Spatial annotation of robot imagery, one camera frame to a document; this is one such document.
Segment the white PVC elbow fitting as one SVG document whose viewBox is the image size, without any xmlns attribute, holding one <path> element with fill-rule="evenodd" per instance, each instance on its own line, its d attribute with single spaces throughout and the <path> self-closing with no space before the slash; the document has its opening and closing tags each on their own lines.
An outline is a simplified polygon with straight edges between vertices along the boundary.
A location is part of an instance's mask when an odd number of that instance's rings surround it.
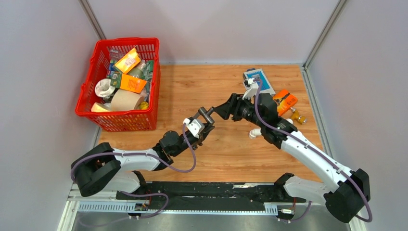
<svg viewBox="0 0 408 231">
<path fill-rule="evenodd" d="M 254 129 L 250 130 L 250 132 L 248 134 L 248 137 L 250 139 L 256 139 L 257 137 L 259 137 L 261 135 L 262 135 L 261 128 L 254 128 Z"/>
</svg>

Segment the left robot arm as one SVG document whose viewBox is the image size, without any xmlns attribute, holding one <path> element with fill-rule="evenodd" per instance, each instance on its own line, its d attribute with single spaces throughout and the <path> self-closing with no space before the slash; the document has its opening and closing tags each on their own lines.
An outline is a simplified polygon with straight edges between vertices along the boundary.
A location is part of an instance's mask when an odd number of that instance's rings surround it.
<svg viewBox="0 0 408 231">
<path fill-rule="evenodd" d="M 190 150 L 196 161 L 195 150 L 214 128 L 207 123 L 183 124 L 180 134 L 174 130 L 167 131 L 154 147 L 146 150 L 120 150 L 108 142 L 100 143 L 71 164 L 71 180 L 77 184 L 83 197 L 113 189 L 125 191 L 137 200 L 142 199 L 147 193 L 147 186 L 136 171 L 170 168 L 180 172 L 172 166 L 172 158 Z"/>
</svg>

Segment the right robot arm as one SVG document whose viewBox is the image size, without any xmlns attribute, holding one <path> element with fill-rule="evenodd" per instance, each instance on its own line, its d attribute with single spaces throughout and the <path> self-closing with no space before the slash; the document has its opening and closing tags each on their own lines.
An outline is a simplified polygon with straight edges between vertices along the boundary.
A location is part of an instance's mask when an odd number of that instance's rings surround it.
<svg viewBox="0 0 408 231">
<path fill-rule="evenodd" d="M 233 93 L 214 111 L 224 120 L 245 119 L 259 126 L 261 136 L 268 143 L 302 162 L 322 181 L 305 180 L 286 173 L 279 179 L 281 184 L 274 189 L 278 200 L 285 202 L 291 197 L 298 197 L 324 205 L 343 223 L 358 218 L 359 211 L 365 207 L 369 217 L 364 221 L 372 221 L 368 205 L 368 173 L 342 165 L 313 145 L 295 125 L 278 115 L 277 104 L 271 96 L 261 93 L 252 102 L 242 94 Z"/>
</svg>

